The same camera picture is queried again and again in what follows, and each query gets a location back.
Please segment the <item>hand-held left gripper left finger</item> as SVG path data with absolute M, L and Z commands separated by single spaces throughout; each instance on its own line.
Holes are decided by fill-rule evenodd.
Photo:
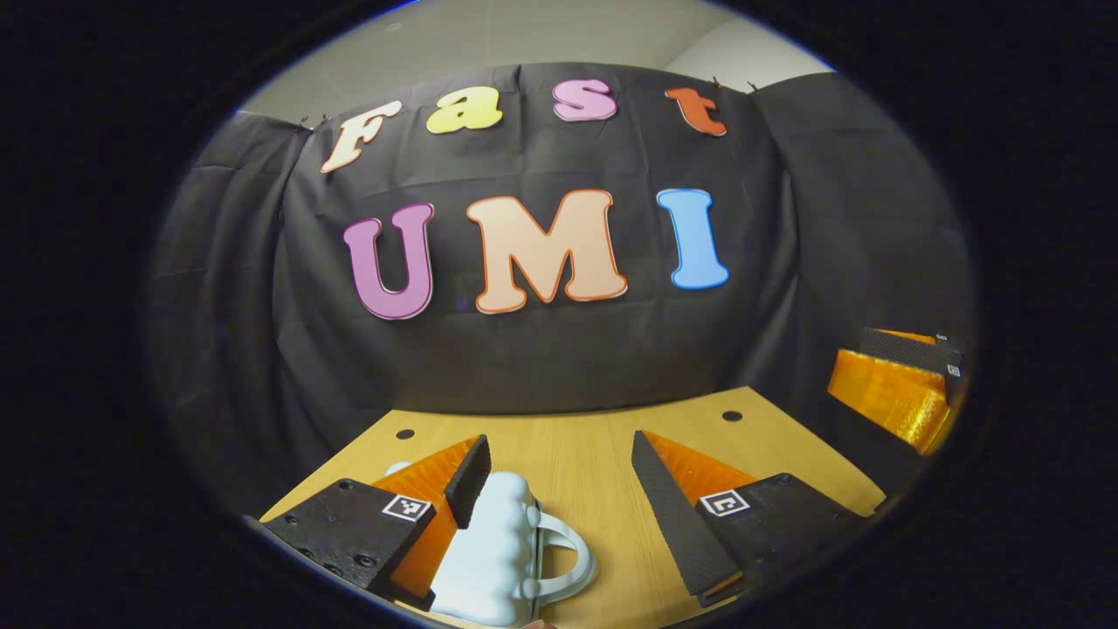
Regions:
M 491 468 L 479 433 L 372 483 L 338 478 L 262 525 L 356 589 L 427 612 L 437 570 Z

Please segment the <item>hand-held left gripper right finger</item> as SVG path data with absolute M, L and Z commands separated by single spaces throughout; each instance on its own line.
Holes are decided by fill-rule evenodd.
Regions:
M 758 479 L 659 433 L 634 433 L 631 466 L 686 593 L 702 608 L 774 594 L 866 520 L 792 473 Z

